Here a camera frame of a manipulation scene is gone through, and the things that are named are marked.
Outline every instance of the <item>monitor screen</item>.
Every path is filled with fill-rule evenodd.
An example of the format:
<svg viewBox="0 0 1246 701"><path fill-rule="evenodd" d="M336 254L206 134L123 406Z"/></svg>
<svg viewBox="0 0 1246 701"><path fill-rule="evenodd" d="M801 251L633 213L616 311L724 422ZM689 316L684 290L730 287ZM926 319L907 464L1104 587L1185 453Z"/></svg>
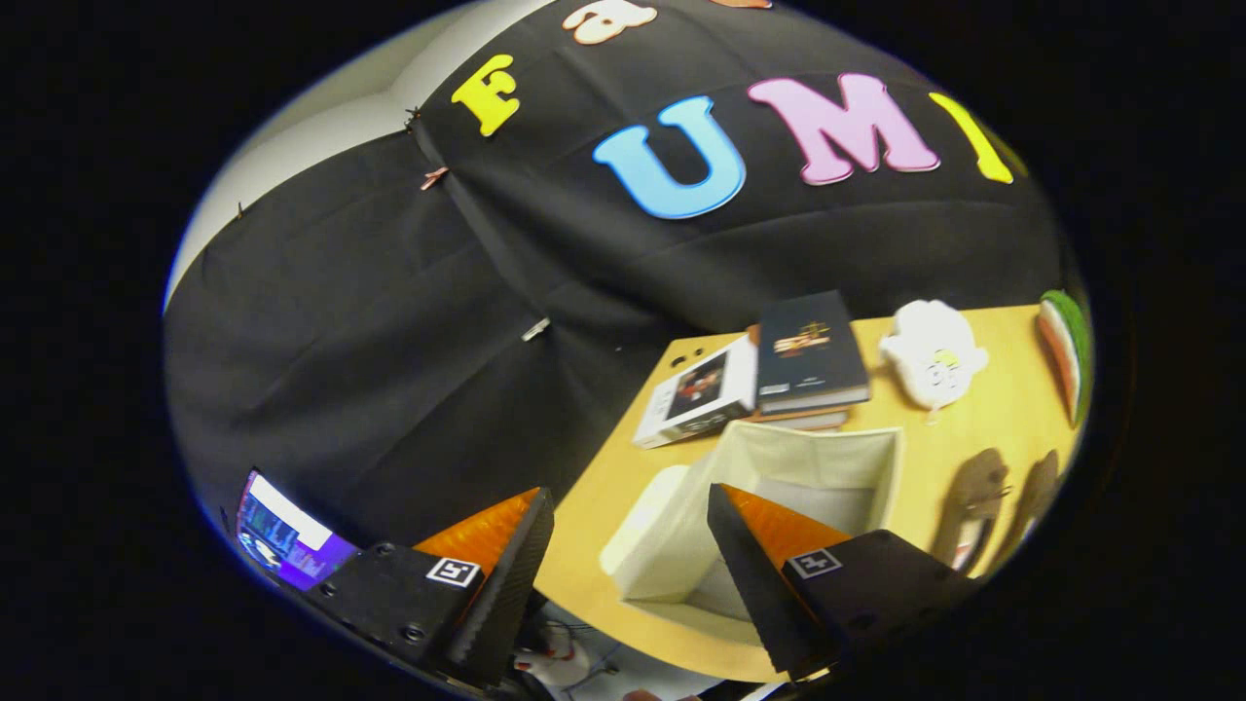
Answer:
<svg viewBox="0 0 1246 701"><path fill-rule="evenodd" d="M359 553L283 497L259 471L247 478L237 537L252 559L300 591L320 584Z"/></svg>

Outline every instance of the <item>brown shoe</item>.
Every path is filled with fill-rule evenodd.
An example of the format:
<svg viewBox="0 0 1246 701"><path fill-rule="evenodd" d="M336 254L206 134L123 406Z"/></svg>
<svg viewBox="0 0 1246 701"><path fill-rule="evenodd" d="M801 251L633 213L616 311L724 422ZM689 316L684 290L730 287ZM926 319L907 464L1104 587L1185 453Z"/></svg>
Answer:
<svg viewBox="0 0 1246 701"><path fill-rule="evenodd" d="M1008 468L994 448L961 466L943 502L943 517L931 547L932 558L961 573L973 569L991 540L1001 501L1008 494L1007 477Z"/></svg>
<svg viewBox="0 0 1246 701"><path fill-rule="evenodd" d="M1004 534L1003 543L999 544L999 550L991 560L989 572L996 572L1008 560L1029 534L1029 529L1038 523L1038 519L1043 518L1047 508L1052 506L1052 501L1055 499L1055 493L1059 491L1059 456L1052 451L1045 458L1034 463L1029 471L1025 477L1025 487L1020 491L1020 499L1017 501L1017 514L1013 517L1012 525L1008 527L1008 533Z"/></svg>

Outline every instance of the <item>colorful letter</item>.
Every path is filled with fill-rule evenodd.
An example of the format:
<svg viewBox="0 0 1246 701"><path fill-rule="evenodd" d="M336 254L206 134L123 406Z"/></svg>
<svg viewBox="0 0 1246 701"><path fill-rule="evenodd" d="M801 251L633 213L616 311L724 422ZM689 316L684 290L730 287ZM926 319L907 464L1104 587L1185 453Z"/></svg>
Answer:
<svg viewBox="0 0 1246 701"><path fill-rule="evenodd" d="M938 92L931 92L931 100L947 110L947 113L952 115L952 118L956 121L956 126L961 127L961 131L964 132L966 138L969 139L969 146L973 146L973 151L978 154L978 169L982 171L982 174L987 179L1011 184L1013 181L1012 171L999 158L999 153L996 153L996 149L991 147L987 134L982 133L982 129L978 128L978 123L973 121L969 112L956 100Z"/></svg>
<svg viewBox="0 0 1246 701"><path fill-rule="evenodd" d="M840 158L835 141L866 171L878 169L878 137L887 143L883 159L892 169L923 172L938 167L938 156L926 147L881 80L858 73L840 76L844 107L787 77L764 80L749 97L765 102L787 122L807 163L800 177L809 184L839 182L852 174L852 163Z"/></svg>
<svg viewBox="0 0 1246 701"><path fill-rule="evenodd" d="M718 2L726 7L758 7L760 10L769 10L773 2L770 0L710 0L711 2Z"/></svg>
<svg viewBox="0 0 1246 701"><path fill-rule="evenodd" d="M709 115L713 106L709 97L689 97L658 113L658 122L682 128L709 164L709 174L697 184L680 184L670 177L645 143L649 129L639 125L598 143L593 159L614 168L637 204L654 217L684 219L721 207L744 186L744 159Z"/></svg>
<svg viewBox="0 0 1246 701"><path fill-rule="evenodd" d="M502 70L513 62L515 59L506 54L493 56L450 96L451 102L462 102L476 115L481 136L492 136L497 127L520 110L518 100L502 100L500 96L502 92L515 92L515 78Z"/></svg>
<svg viewBox="0 0 1246 701"><path fill-rule="evenodd" d="M567 16L562 29L574 29L576 41L581 44L601 44L629 26L649 24L657 16L653 7L638 7L627 0L598 0Z"/></svg>

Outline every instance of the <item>blue letter u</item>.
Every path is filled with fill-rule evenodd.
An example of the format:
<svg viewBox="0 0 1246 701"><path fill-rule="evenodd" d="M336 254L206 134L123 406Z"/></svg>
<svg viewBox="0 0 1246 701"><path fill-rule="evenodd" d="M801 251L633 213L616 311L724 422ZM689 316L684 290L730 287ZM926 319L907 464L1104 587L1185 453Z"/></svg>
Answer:
<svg viewBox="0 0 1246 701"><path fill-rule="evenodd" d="M709 163L709 174L697 184L675 182L645 143L649 129L629 126L606 138L593 159L614 168L619 182L642 209L663 219L685 219L726 204L744 186L744 159L735 144L709 116L714 101L689 97L658 113L658 123L678 126Z"/></svg>

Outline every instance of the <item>dark blue book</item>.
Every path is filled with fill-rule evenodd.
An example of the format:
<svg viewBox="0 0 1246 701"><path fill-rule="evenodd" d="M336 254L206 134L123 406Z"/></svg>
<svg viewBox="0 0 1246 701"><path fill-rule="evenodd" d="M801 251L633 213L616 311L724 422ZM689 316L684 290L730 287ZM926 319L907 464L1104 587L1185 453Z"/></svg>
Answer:
<svg viewBox="0 0 1246 701"><path fill-rule="evenodd" d="M847 306L839 290L787 299L761 314L758 397L761 416L870 401Z"/></svg>

